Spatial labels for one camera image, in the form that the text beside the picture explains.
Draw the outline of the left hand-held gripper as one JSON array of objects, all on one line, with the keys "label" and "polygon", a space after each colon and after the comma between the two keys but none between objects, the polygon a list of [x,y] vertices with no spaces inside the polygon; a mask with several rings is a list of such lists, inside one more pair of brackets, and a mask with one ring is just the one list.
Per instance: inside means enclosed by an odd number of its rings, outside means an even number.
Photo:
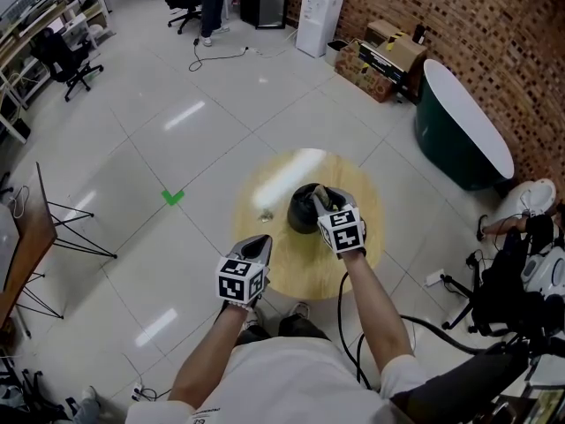
[{"label": "left hand-held gripper", "polygon": [[271,251],[267,234],[237,242],[216,266],[216,297],[240,307],[252,305],[268,285]]}]

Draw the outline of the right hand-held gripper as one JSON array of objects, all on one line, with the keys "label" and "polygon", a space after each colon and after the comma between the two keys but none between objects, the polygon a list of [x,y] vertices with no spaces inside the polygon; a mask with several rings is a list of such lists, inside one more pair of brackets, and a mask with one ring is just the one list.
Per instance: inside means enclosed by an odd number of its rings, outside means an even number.
[{"label": "right hand-held gripper", "polygon": [[350,251],[366,255],[365,221],[354,197],[339,188],[317,186],[312,200],[320,234],[332,252],[339,259]]}]

